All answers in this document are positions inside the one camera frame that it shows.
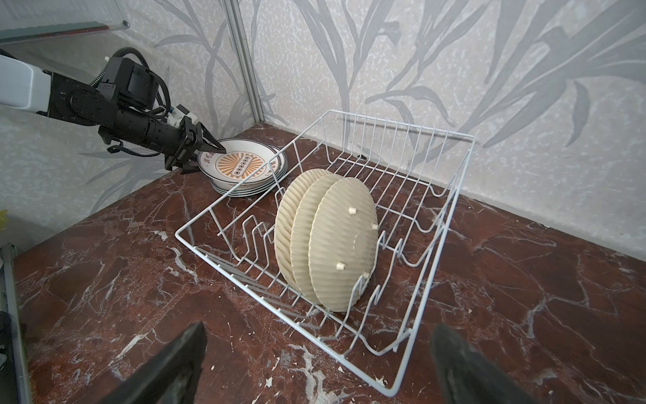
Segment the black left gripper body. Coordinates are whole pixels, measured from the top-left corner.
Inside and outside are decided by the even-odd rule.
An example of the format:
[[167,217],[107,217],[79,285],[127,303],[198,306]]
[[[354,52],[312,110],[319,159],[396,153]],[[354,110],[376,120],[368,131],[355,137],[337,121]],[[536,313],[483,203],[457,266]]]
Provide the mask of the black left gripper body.
[[112,141],[119,143],[109,148],[111,153],[123,151],[135,155],[134,151],[123,145],[124,142],[129,142],[163,155],[164,167],[169,171],[176,168],[173,163],[178,158],[197,151],[195,149],[196,125],[188,117],[185,117],[181,126],[176,128],[139,111],[121,109],[111,126],[99,127],[99,134],[107,145]]

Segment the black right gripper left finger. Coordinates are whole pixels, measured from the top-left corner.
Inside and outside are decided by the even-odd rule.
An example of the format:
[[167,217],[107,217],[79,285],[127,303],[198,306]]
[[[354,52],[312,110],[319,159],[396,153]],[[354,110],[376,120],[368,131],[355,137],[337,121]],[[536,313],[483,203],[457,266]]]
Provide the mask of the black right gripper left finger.
[[101,402],[193,403],[207,343],[205,325],[190,325]]

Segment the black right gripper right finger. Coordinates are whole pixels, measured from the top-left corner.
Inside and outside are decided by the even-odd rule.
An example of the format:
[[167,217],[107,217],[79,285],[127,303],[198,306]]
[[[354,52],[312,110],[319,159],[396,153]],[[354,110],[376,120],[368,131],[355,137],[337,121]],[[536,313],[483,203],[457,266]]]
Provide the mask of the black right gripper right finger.
[[507,374],[454,329],[440,323],[432,333],[432,358],[445,403],[536,403]]

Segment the white plate with orange sunburst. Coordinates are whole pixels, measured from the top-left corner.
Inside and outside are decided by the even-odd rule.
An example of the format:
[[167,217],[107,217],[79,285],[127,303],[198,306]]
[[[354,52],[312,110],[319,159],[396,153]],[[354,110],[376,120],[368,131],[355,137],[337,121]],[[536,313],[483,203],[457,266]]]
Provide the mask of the white plate with orange sunburst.
[[289,165],[286,162],[280,164],[280,167],[272,163],[272,168],[267,167],[267,172],[260,181],[248,180],[247,182],[240,181],[240,184],[237,183],[227,183],[221,180],[211,179],[211,185],[220,191],[227,192],[229,190],[234,190],[235,192],[242,193],[247,191],[252,191],[260,189],[266,186],[275,183],[276,179],[280,179],[286,172]]

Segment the white plate with red characters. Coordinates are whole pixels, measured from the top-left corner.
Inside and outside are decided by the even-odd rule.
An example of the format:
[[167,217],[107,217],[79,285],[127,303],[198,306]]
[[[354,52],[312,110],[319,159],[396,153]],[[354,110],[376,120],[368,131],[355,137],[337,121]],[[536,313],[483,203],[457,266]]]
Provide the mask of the white plate with red characters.
[[[251,196],[251,195],[257,195],[257,194],[260,194],[260,193],[262,193],[262,192],[264,192],[264,191],[266,191],[266,190],[269,190],[270,188],[274,187],[274,186],[277,184],[277,182],[279,182],[280,180],[282,180],[282,179],[284,178],[284,175],[283,175],[280,179],[276,179],[276,180],[275,180],[275,183],[272,183],[271,185],[266,186],[266,187],[263,187],[263,188],[260,188],[260,189],[256,189],[256,190],[252,190],[252,191],[247,191],[247,192],[242,192],[242,193],[235,192],[234,190],[229,190],[229,191],[230,191],[230,197],[248,197],[248,196]],[[227,192],[229,192],[229,191],[227,191],[227,192],[223,192],[223,191],[217,190],[217,189],[215,189],[213,186],[212,186],[212,188],[213,188],[214,190],[216,190],[218,193],[222,194],[222,195],[225,195]]]

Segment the beige patterned plate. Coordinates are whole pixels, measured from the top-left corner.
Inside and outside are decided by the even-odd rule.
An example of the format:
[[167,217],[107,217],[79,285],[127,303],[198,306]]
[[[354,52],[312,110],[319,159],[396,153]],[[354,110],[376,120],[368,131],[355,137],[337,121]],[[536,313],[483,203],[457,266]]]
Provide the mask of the beige patterned plate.
[[309,244],[312,285],[326,309],[346,312],[361,298],[373,273],[379,236],[366,185],[342,178],[331,186],[316,212]]
[[341,179],[340,175],[328,173],[314,181],[304,193],[294,216],[290,239],[292,270],[301,294],[314,304],[320,301],[312,285],[309,266],[312,226],[322,198]]
[[299,290],[294,278],[290,245],[294,225],[294,217],[299,204],[306,191],[316,180],[329,175],[330,172],[321,168],[314,168],[301,173],[287,188],[279,204],[274,227],[274,251],[279,266],[279,271],[290,286]]

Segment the white wire dish rack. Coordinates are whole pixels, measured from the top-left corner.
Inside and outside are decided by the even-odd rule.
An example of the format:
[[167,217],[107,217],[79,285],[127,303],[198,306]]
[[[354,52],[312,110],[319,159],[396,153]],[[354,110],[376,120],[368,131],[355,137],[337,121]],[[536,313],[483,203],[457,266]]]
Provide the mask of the white wire dish rack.
[[284,145],[201,153],[215,201],[177,239],[387,397],[402,386],[476,145],[331,109]]

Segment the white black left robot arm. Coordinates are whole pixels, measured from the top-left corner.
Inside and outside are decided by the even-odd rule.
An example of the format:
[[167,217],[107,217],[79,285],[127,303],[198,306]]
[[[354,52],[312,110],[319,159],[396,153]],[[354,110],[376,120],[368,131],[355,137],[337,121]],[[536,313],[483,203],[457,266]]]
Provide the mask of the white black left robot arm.
[[146,148],[146,158],[164,157],[167,170],[198,172],[200,153],[226,149],[182,105],[173,106],[165,81],[141,52],[117,50],[90,83],[22,62],[1,52],[4,106],[79,126],[96,126],[109,153]]

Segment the clear plastic wall shelf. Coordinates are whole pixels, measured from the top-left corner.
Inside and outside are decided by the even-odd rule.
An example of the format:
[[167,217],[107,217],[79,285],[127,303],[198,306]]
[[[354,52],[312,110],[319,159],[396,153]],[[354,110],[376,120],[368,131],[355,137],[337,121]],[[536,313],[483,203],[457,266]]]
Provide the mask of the clear plastic wall shelf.
[[114,0],[9,0],[1,2],[1,43],[93,34],[130,27]]

